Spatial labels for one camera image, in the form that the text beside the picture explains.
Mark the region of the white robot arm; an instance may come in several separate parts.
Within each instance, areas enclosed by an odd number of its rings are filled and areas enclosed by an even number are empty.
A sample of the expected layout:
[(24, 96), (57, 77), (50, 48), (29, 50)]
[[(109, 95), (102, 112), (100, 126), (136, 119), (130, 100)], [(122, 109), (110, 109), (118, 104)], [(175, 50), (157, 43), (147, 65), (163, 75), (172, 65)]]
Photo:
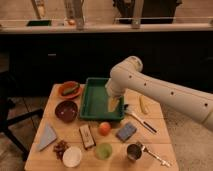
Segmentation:
[(131, 89), (186, 114), (213, 132), (213, 94), (144, 75), (142, 68), (136, 56), (116, 64), (105, 85), (108, 96), (119, 99), (126, 89)]

